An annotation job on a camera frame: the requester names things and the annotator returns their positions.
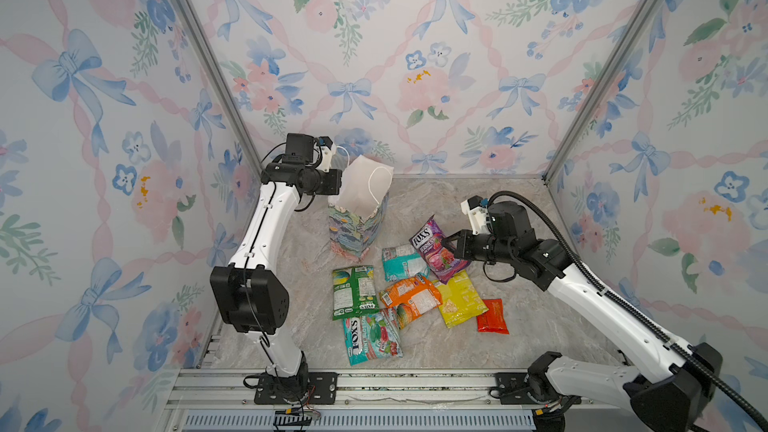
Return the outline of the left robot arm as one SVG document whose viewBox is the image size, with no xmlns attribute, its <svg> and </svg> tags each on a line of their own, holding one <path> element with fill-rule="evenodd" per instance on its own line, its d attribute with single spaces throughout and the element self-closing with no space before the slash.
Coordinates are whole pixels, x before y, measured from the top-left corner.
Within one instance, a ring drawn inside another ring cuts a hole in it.
<svg viewBox="0 0 768 432">
<path fill-rule="evenodd" d="M 271 163 L 245 236 L 225 266 L 212 269 L 210 285 L 223 321 L 260 346 L 268 384 L 303 394 L 309 384 L 305 354 L 283 332 L 290 297 L 276 261 L 301 198 L 339 193 L 342 171 L 302 164 Z"/>
</svg>

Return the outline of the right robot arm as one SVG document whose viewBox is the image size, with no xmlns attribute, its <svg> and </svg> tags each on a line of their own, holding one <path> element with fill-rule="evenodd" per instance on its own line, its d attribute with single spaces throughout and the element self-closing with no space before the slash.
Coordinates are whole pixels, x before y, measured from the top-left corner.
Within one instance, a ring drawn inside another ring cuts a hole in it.
<svg viewBox="0 0 768 432">
<path fill-rule="evenodd" d="M 628 359 L 625 366 L 577 361 L 545 352 L 527 370 L 527 394 L 559 406 L 542 418 L 562 421 L 579 398 L 630 411 L 652 431 L 694 431 L 696 420 L 725 385 L 722 357 L 707 343 L 692 345 L 667 331 L 594 276 L 560 237 L 542 240 L 513 226 L 477 233 L 461 230 L 441 241 L 455 257 L 507 264 L 518 278 L 551 294 L 598 328 Z"/>
</svg>

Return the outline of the green Fox's candy bag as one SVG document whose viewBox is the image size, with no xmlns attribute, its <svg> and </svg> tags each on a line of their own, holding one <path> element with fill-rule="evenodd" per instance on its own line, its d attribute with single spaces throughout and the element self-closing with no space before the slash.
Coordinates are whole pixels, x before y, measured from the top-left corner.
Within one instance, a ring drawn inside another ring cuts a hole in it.
<svg viewBox="0 0 768 432">
<path fill-rule="evenodd" d="M 347 357 L 351 366 L 404 355 L 399 328 L 388 311 L 343 320 Z"/>
</svg>

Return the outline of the floral paper gift bag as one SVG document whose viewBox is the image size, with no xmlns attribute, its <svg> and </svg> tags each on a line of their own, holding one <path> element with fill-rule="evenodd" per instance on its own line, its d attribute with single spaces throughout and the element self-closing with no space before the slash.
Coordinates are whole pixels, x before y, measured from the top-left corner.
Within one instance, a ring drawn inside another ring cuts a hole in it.
<svg viewBox="0 0 768 432">
<path fill-rule="evenodd" d="M 376 240 L 388 205 L 394 168 L 364 155 L 346 158 L 341 189 L 328 199 L 331 250 L 354 263 L 361 263 Z"/>
</svg>

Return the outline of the purple Fox's berries bag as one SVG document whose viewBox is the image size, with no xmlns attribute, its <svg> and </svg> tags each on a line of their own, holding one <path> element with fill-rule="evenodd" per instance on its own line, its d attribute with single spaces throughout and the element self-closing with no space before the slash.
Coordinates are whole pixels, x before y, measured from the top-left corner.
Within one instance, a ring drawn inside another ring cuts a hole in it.
<svg viewBox="0 0 768 432">
<path fill-rule="evenodd" d="M 427 263 L 437 279 L 447 284 L 457 273 L 469 266 L 467 260 L 458 259 L 453 252 L 442 245 L 445 237 L 433 216 L 410 238 L 412 247 Z"/>
</svg>

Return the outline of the yellow snack packet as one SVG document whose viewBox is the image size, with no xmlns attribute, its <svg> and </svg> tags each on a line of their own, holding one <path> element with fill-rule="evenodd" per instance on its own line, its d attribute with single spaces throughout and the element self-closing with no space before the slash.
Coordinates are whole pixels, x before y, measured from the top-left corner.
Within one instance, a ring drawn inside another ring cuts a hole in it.
<svg viewBox="0 0 768 432">
<path fill-rule="evenodd" d="M 449 329 L 488 311 L 466 270 L 454 274 L 447 283 L 436 280 L 434 285 L 441 295 L 440 314 Z"/>
</svg>

